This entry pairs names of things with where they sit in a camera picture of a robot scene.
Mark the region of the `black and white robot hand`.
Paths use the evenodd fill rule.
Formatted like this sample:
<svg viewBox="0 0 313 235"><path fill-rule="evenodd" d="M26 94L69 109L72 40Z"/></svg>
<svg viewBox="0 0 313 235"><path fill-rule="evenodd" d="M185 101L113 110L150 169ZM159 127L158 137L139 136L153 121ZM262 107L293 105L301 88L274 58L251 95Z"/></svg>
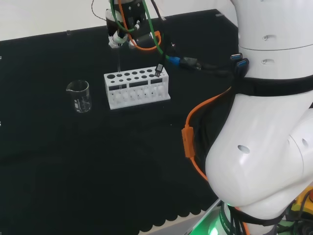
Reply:
<svg viewBox="0 0 313 235"><path fill-rule="evenodd" d="M156 50L161 43L159 31L150 29L141 0L111 0L106 10L109 46L112 49L128 44L141 51Z"/></svg>

